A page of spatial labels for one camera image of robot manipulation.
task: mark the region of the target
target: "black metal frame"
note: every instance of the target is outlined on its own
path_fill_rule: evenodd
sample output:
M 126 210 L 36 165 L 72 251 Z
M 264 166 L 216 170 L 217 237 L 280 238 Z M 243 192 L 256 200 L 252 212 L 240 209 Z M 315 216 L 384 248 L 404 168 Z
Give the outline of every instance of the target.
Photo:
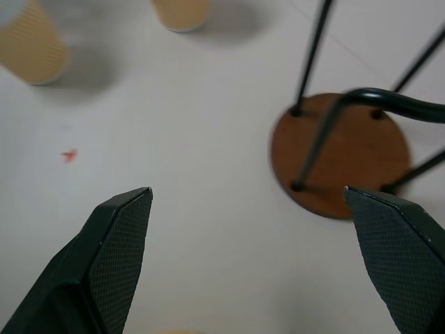
M 312 38 L 312 45 L 311 49 L 309 51 L 309 54 L 307 55 L 306 60 L 306 70 L 305 74 L 302 77 L 301 83 L 300 83 L 300 89 L 298 91 L 298 94 L 296 95 L 296 105 L 291 109 L 291 115 L 294 117 L 298 117 L 301 115 L 301 103 L 303 100 L 303 95 L 305 94 L 307 82 L 309 80 L 309 75 L 311 73 L 312 64 L 314 63 L 314 59 L 318 50 L 318 44 L 320 43 L 321 36 L 323 34 L 323 29 L 325 26 L 325 22 L 327 19 L 327 14 L 329 13 L 329 10 L 331 8 L 333 0 L 325 0 L 325 3 L 323 4 L 323 7 L 321 7 L 320 14 L 318 17 L 318 23 L 315 28 L 315 34 Z
M 292 189 L 294 191 L 304 190 L 305 180 L 307 179 L 307 176 L 314 165 L 318 153 L 323 147 L 327 136 L 334 127 L 335 122 L 341 115 L 341 112 L 346 106 L 351 104 L 373 106 L 375 108 L 384 109 L 413 120 L 442 124 L 445 123 L 444 104 L 423 102 L 412 99 L 411 97 L 406 97 L 398 93 L 378 88 L 360 88 L 347 92 L 334 103 L 323 119 L 297 179 L 292 184 Z M 430 161 L 427 161 L 421 166 L 415 168 L 393 184 L 385 186 L 385 188 L 386 190 L 394 191 L 404 183 L 412 180 L 427 170 L 430 170 L 432 167 L 444 160 L 445 151 L 438 154 L 436 157 L 433 157 Z
M 305 93 L 307 82 L 309 81 L 312 65 L 314 63 L 318 45 L 325 27 L 325 22 L 330 9 L 332 8 L 333 2 L 334 0 L 324 0 L 323 5 L 321 6 L 318 21 L 314 28 L 311 48 L 307 56 L 305 73 L 302 77 L 298 94 L 296 95 L 296 104 L 289 109 L 289 113 L 293 117 L 302 115 L 301 104 L 303 95 Z M 445 105 L 422 102 L 397 94 L 397 92 L 400 92 L 410 82 L 410 80 L 426 64 L 426 62 L 430 60 L 430 57 L 444 40 L 445 24 L 442 26 L 436 37 L 433 38 L 430 43 L 428 43 L 425 51 L 421 53 L 418 59 L 412 64 L 411 68 L 406 71 L 405 75 L 403 75 L 400 81 L 395 85 L 393 92 L 377 88 L 360 88 L 352 90 L 340 97 L 323 120 L 316 135 L 315 141 L 312 143 L 311 150 L 309 151 L 309 154 L 307 155 L 307 158 L 305 159 L 296 180 L 291 185 L 292 189 L 294 191 L 302 191 L 305 188 L 304 182 L 307 179 L 312 166 L 314 165 L 318 153 L 329 135 L 332 126 L 338 119 L 341 110 L 345 106 L 350 104 L 374 106 L 376 110 L 371 113 L 371 117 L 375 119 L 381 118 L 383 116 L 382 110 L 386 110 L 423 122 L 445 123 Z M 445 161 L 445 150 L 429 159 L 424 164 L 414 168 L 393 184 L 383 186 L 382 190 L 386 192 L 394 192 L 405 183 L 413 180 L 415 177 L 423 174 L 443 161 Z

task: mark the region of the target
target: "ribbed paper cup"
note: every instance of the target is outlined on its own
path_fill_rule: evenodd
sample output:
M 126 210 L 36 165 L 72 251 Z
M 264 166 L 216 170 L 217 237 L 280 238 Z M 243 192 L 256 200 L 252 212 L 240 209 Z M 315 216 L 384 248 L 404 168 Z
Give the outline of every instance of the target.
M 210 0 L 152 0 L 164 27 L 175 33 L 188 33 L 205 23 Z
M 0 26 L 0 63 L 29 84 L 47 84 L 67 65 L 68 50 L 38 0 Z

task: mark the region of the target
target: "black metal leg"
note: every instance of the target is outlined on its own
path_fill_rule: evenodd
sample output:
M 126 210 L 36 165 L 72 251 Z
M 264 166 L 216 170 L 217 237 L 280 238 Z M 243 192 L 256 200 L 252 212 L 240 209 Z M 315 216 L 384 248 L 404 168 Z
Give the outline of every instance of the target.
M 406 71 L 405 75 L 400 79 L 400 81 L 394 86 L 393 91 L 399 93 L 407 84 L 410 82 L 412 77 L 421 69 L 421 67 L 429 60 L 432 54 L 437 50 L 437 48 L 445 40 L 445 25 L 443 25 L 441 31 L 436 35 L 434 39 L 431 40 L 430 44 L 425 48 L 425 51 L 420 55 L 420 57 L 413 63 L 411 68 Z M 378 120 L 383 116 L 383 111 L 374 111 L 371 115 L 372 118 Z
M 296 178 L 295 181 L 292 182 L 291 188 L 294 191 L 302 191 L 305 188 L 305 180 L 309 172 L 311 171 L 314 162 L 320 153 L 323 144 L 326 141 L 327 136 L 331 132 L 331 129 L 334 127 L 335 122 L 340 116 L 341 111 L 343 110 L 343 102 L 339 100 L 332 109 L 327 113 L 319 130 L 317 131 L 317 135 L 315 137 L 314 142 L 312 143 L 311 149 L 303 163 L 302 168 Z
M 429 171 L 431 168 L 434 168 L 443 161 L 445 161 L 445 150 L 443 150 L 433 158 L 429 159 L 428 161 L 424 162 L 419 167 L 416 167 L 415 169 L 406 173 L 404 176 L 395 181 L 393 184 L 388 184 L 386 186 L 383 186 L 381 188 L 381 191 L 384 191 L 385 193 L 395 193 L 402 185 L 424 174 L 425 172 Z
M 303 94 L 305 93 L 307 81 L 309 79 L 309 75 L 311 73 L 312 63 L 314 62 L 315 55 L 318 49 L 318 44 L 320 42 L 321 34 L 323 32 L 323 27 L 325 25 L 327 14 L 329 13 L 330 6 L 334 0 L 325 0 L 325 3 L 323 4 L 323 7 L 321 8 L 320 15 L 318 17 L 318 23 L 317 27 L 312 39 L 312 46 L 309 51 L 309 55 L 307 56 L 306 60 L 306 70 L 305 75 L 303 75 L 301 83 L 300 83 L 300 90 L 296 96 L 296 105 L 292 107 L 291 109 L 291 115 L 294 117 L 301 115 L 301 102 Z

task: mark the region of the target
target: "paper cup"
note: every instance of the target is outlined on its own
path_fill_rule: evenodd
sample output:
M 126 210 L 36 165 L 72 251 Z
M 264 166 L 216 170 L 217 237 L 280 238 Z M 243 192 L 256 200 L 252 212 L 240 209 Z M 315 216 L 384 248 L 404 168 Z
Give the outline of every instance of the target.
M 47 84 L 67 65 L 68 50 L 38 0 L 0 26 L 0 63 L 29 84 Z
M 161 23 L 175 33 L 188 33 L 205 23 L 210 0 L 152 0 Z

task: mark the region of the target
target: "red speck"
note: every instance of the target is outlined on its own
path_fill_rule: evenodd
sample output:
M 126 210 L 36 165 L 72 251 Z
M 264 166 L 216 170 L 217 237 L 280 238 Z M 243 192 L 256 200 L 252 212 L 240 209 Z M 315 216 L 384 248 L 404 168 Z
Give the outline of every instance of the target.
M 68 163 L 72 162 L 74 159 L 76 159 L 76 157 L 77 157 L 77 149 L 73 148 L 72 150 L 69 150 L 68 152 L 61 153 L 61 155 L 64 156 L 65 163 L 68 164 Z

